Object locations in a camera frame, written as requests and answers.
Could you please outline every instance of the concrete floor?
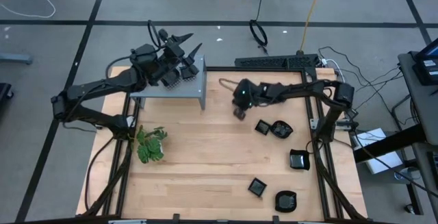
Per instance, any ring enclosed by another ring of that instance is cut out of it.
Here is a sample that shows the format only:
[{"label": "concrete floor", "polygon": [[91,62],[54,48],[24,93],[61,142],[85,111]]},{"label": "concrete floor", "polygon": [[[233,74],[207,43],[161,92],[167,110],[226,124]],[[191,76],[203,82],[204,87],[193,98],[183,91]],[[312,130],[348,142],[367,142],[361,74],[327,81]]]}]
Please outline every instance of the concrete floor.
[{"label": "concrete floor", "polygon": [[[424,23],[438,23],[436,0],[413,0]],[[82,20],[90,17],[95,0],[52,0],[57,13],[49,20]],[[312,0],[263,0],[260,21],[303,22]],[[0,0],[9,8],[30,14],[50,14],[44,0]],[[259,0],[103,0],[97,20],[124,21],[248,21],[255,18]],[[0,8],[0,20],[28,19]],[[406,0],[318,0],[311,18],[317,22],[415,23]],[[83,25],[2,25],[0,51],[33,55],[32,65],[1,63],[0,82],[11,83],[15,97],[0,119],[0,223],[15,220],[34,171],[52,120],[50,97],[63,89],[78,50]],[[233,66],[240,57],[263,56],[247,26],[168,26],[170,34],[194,33],[183,48],[190,50],[202,42],[200,53],[208,66]],[[270,55],[294,54],[302,27],[265,27]],[[438,37],[438,29],[427,30]],[[130,48],[151,42],[146,27],[103,26],[92,28],[79,65],[75,84],[104,76],[105,66],[127,55]],[[332,46],[361,67],[368,79],[396,66],[399,53],[425,46],[418,28],[310,27],[305,52]],[[326,58],[342,69],[356,71],[345,59],[330,51]],[[348,83],[360,87],[357,79],[345,73]],[[390,82],[381,91],[389,107],[407,93],[403,78]],[[355,95],[354,107],[373,94],[366,88]],[[103,99],[87,102],[100,109]],[[359,109],[361,129],[396,129],[378,97]],[[409,117],[407,103],[398,110],[400,120]],[[58,128],[47,164],[26,220],[74,216],[90,157],[93,134]],[[424,216],[404,213],[409,203],[406,187],[384,184],[358,165],[368,214],[377,221],[394,223],[434,223],[428,199],[421,192]]]}]

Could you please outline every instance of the green plant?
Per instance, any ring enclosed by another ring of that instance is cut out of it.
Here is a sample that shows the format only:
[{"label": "green plant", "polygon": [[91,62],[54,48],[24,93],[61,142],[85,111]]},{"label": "green plant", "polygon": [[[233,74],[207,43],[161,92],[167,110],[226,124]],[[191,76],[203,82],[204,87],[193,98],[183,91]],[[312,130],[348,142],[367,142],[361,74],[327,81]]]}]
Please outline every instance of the green plant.
[{"label": "green plant", "polygon": [[146,132],[143,126],[140,126],[136,138],[137,154],[142,163],[146,164],[149,160],[156,162],[163,158],[162,140],[167,137],[167,132],[163,131],[163,128],[156,127],[152,132]]}]

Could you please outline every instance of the gray metal stand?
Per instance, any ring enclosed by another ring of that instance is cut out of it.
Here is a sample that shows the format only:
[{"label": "gray metal stand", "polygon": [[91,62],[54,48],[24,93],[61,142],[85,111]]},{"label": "gray metal stand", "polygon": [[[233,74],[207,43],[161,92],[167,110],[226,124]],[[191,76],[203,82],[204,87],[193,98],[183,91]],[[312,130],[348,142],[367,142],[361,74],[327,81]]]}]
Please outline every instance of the gray metal stand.
[{"label": "gray metal stand", "polygon": [[30,55],[21,55],[15,53],[2,53],[0,52],[0,62],[15,62],[32,64],[32,57]]},{"label": "gray metal stand", "polygon": [[205,56],[195,55],[194,65],[199,73],[193,79],[180,80],[174,86],[165,87],[162,83],[159,86],[148,86],[141,92],[131,93],[131,98],[141,98],[141,106],[144,108],[146,98],[197,98],[201,109],[205,109],[205,95],[207,92],[207,67]]}]

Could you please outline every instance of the desk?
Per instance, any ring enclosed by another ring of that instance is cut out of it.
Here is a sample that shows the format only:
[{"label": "desk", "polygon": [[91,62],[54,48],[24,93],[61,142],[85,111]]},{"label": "desk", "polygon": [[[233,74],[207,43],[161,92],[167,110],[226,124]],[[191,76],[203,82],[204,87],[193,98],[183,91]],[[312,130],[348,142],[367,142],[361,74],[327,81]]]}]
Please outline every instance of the desk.
[{"label": "desk", "polygon": [[[112,75],[124,69],[114,67]],[[209,71],[204,111],[195,99],[147,99],[144,109],[140,110],[137,126],[143,125],[146,129],[164,126],[169,135],[163,141],[162,161],[142,164],[133,153],[122,217],[171,219],[178,213],[181,219],[271,221],[272,216],[277,215],[281,221],[323,221],[313,158],[309,171],[291,169],[288,162],[289,150],[305,149],[310,140],[305,99],[289,99],[266,108],[252,108],[245,120],[239,121],[233,116],[232,92],[218,83],[220,77],[235,81],[249,78],[255,83],[301,83],[300,73]],[[335,79],[335,74],[332,69],[318,69],[318,78]],[[103,112],[120,114],[124,96],[122,93],[107,96]],[[287,140],[272,134],[263,136],[254,131],[259,119],[269,123],[286,121],[294,133]],[[99,131],[91,156],[110,137],[108,130]],[[336,132],[335,137],[349,142],[347,132]],[[339,187],[358,212],[366,216],[351,148],[332,142],[331,151]],[[107,183],[113,152],[114,144],[94,163],[90,201],[100,195]],[[268,185],[262,198],[247,190],[254,177]],[[292,213],[274,210],[274,196],[280,190],[297,193],[297,208]],[[326,190],[332,207],[331,216],[335,216],[328,185]],[[117,194],[116,187],[109,213],[116,211]],[[84,210],[82,192],[77,213]]]},{"label": "desk", "polygon": [[[400,68],[403,72],[406,85],[409,89],[410,97],[415,105],[420,124],[400,131],[393,136],[389,136],[386,139],[375,142],[365,148],[369,150],[372,155],[380,156],[412,145],[416,160],[404,162],[405,166],[417,167],[422,175],[424,185],[431,191],[438,192],[426,157],[427,151],[438,151],[438,109],[436,106],[438,103],[438,94],[430,96],[438,86],[423,86],[420,84],[420,81],[412,69],[415,62],[410,54],[401,54],[398,56],[398,60],[400,62]],[[397,116],[395,115],[395,108],[408,98],[409,96],[405,97],[400,103],[394,106],[392,115],[395,117],[396,121]],[[370,157],[366,155],[362,149],[358,149],[355,151],[355,159],[356,162],[362,162],[370,159]],[[410,186],[409,184],[408,191],[414,212],[416,214],[422,214],[421,203],[417,198],[415,187]],[[430,195],[429,199],[433,207],[435,218],[438,220],[438,199]]]}]

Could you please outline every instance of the white cable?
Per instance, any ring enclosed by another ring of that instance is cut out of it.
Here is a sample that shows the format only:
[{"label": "white cable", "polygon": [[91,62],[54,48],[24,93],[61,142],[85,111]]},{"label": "white cable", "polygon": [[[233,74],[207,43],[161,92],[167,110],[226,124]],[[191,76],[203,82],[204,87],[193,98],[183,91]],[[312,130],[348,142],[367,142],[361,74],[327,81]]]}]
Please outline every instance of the white cable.
[{"label": "white cable", "polygon": [[332,59],[325,59],[327,62],[333,62],[335,63],[337,70],[339,71],[339,74],[341,75],[342,81],[343,83],[345,83],[345,78],[344,78],[344,74],[342,74],[341,68],[339,67],[339,65],[336,63],[336,61],[332,60]]},{"label": "white cable", "polygon": [[9,12],[11,12],[11,13],[13,13],[13,14],[20,15],[20,16],[34,17],[34,18],[35,18],[35,17],[36,17],[36,18],[51,18],[53,15],[55,15],[55,13],[56,13],[56,8],[55,8],[55,6],[53,5],[53,3],[52,3],[50,0],[46,0],[46,1],[49,2],[49,4],[50,4],[50,5],[52,6],[52,8],[53,8],[53,12],[52,12],[50,15],[48,15],[48,16],[22,14],[22,13],[15,12],[15,11],[13,11],[13,10],[7,8],[7,7],[6,7],[5,5],[3,5],[2,3],[0,3],[0,6],[3,7],[3,8],[5,8],[7,11],[9,11]]}]

